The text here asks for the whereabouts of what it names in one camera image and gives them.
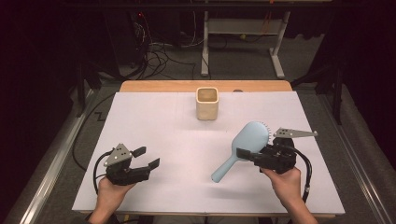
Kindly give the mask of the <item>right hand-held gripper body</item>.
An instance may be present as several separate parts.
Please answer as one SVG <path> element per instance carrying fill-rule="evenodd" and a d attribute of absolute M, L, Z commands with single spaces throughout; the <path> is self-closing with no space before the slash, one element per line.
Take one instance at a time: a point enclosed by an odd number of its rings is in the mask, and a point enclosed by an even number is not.
<path fill-rule="evenodd" d="M 275 171 L 277 174 L 284 174 L 292 169 L 296 164 L 296 157 L 300 156 L 306 166 L 307 173 L 312 174 L 312 164 L 310 160 L 295 146 L 293 138 L 314 137 L 316 131 L 300 131 L 286 128 L 279 128 L 274 133 L 272 145 L 265 146 L 259 153 L 252 155 L 253 163 L 261 168 Z"/>

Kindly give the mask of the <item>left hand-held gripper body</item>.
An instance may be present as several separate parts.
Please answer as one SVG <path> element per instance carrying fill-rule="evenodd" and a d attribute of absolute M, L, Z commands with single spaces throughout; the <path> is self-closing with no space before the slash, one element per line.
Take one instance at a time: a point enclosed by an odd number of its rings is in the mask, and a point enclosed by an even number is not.
<path fill-rule="evenodd" d="M 124 144 L 118 144 L 110 152 L 104 166 L 106 177 L 114 185 L 127 186 L 149 179 L 150 169 L 148 166 L 131 168 L 133 150 L 129 150 Z"/>

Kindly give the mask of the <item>light blue hairbrush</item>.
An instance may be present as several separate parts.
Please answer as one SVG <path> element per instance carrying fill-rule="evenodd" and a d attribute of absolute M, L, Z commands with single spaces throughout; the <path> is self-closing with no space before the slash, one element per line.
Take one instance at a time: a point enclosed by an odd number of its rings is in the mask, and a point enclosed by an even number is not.
<path fill-rule="evenodd" d="M 268 144 L 269 139 L 270 132 L 265 123 L 251 121 L 246 124 L 231 143 L 231 156 L 211 175 L 212 181 L 219 183 L 237 161 L 245 161 L 237 156 L 238 149 L 258 153 Z"/>

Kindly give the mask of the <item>beige square cup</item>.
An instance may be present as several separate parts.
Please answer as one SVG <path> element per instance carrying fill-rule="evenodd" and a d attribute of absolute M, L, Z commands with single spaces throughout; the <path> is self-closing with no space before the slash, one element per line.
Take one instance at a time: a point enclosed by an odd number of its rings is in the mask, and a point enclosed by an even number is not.
<path fill-rule="evenodd" d="M 201 87 L 196 90 L 196 118 L 215 120 L 219 111 L 219 93 L 214 87 Z"/>

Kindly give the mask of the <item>person's left hand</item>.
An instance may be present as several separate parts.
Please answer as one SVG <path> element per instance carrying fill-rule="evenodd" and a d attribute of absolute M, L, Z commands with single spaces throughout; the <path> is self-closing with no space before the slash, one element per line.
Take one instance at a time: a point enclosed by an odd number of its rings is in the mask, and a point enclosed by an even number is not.
<path fill-rule="evenodd" d="M 118 186 L 112 184 L 106 177 L 99 181 L 97 204 L 95 210 L 100 215 L 113 214 L 123 202 L 127 192 L 134 186 Z"/>

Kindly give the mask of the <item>person's right hand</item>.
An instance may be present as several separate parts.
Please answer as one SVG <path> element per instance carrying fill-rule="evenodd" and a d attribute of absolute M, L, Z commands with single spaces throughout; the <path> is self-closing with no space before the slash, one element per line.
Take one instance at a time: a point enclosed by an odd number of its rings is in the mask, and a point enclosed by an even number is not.
<path fill-rule="evenodd" d="M 288 207 L 299 202 L 301 197 L 301 171 L 292 168 L 284 174 L 261 168 L 261 171 L 271 180 L 273 190 L 280 202 Z"/>

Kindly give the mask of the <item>white table cover sheet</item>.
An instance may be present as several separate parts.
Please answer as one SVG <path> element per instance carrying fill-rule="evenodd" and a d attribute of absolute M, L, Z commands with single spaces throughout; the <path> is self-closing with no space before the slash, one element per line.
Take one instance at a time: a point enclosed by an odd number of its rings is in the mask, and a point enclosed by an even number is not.
<path fill-rule="evenodd" d="M 250 161 L 238 161 L 219 183 L 212 173 L 232 153 L 231 143 L 251 121 L 270 131 L 289 128 L 307 131 L 299 96 L 294 91 L 223 92 L 215 120 L 196 118 L 192 92 L 119 92 L 115 95 L 73 208 L 94 208 L 95 174 L 105 171 L 99 157 L 124 144 L 146 147 L 132 165 L 160 159 L 147 181 L 137 184 L 120 206 L 122 212 L 156 215 L 266 216 L 284 208 L 271 182 Z"/>

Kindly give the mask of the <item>dark metal stand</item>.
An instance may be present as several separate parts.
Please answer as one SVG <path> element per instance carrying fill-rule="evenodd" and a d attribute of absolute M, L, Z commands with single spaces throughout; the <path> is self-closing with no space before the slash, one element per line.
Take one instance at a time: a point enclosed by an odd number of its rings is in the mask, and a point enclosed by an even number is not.
<path fill-rule="evenodd" d="M 78 116 L 80 117 L 86 107 L 85 84 L 91 89 L 99 90 L 101 81 L 95 63 L 88 60 L 78 60 L 76 66 L 77 93 L 78 93 Z"/>
<path fill-rule="evenodd" d="M 317 94 L 332 93 L 332 115 L 338 125 L 341 125 L 341 103 L 343 68 L 338 63 L 326 63 L 320 68 L 308 72 L 306 75 L 293 80 L 290 85 L 295 88 L 303 83 L 316 83 Z"/>

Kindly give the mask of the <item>aluminium floor rail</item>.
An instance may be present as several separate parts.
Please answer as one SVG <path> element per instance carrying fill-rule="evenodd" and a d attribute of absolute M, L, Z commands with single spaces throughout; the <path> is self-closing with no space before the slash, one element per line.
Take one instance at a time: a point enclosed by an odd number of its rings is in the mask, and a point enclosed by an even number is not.
<path fill-rule="evenodd" d="M 357 182 L 361 188 L 361 191 L 365 197 L 365 200 L 369 204 L 372 212 L 375 215 L 375 219 L 378 224 L 396 224 L 393 221 L 389 210 L 385 207 L 385 204 L 380 199 L 377 189 L 375 188 L 374 182 L 367 175 L 364 170 L 364 166 L 359 160 L 359 154 L 356 152 L 355 148 L 352 146 L 350 141 L 347 139 L 347 133 L 345 132 L 342 125 L 338 124 L 332 114 L 332 105 L 329 99 L 325 95 L 320 95 L 320 102 L 323 104 L 327 115 L 329 116 L 332 126 L 337 132 L 338 137 L 342 142 L 342 149 L 345 151 L 346 160 L 357 179 Z"/>
<path fill-rule="evenodd" d="M 73 106 L 70 115 L 55 136 L 21 194 L 20 200 L 26 202 L 26 205 L 22 206 L 22 216 L 18 218 L 18 224 L 35 224 L 58 180 L 67 156 L 78 136 L 78 131 L 87 117 L 88 110 L 92 107 L 96 95 L 95 91 L 88 90 L 82 97 L 85 101 L 83 108 L 79 108 L 78 105 Z"/>

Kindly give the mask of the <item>white metal stand frame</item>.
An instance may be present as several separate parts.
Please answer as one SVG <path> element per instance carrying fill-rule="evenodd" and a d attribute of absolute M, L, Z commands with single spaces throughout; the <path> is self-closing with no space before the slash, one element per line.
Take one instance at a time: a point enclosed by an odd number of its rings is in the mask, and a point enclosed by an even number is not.
<path fill-rule="evenodd" d="M 284 79 L 285 74 L 278 57 L 284 34 L 289 23 L 290 12 L 284 13 L 282 19 L 272 20 L 271 12 L 267 12 L 263 20 L 254 19 L 210 19 L 206 11 L 204 16 L 203 50 L 201 59 L 201 75 L 209 75 L 209 47 L 210 35 L 275 35 L 276 43 L 268 49 L 276 76 Z"/>

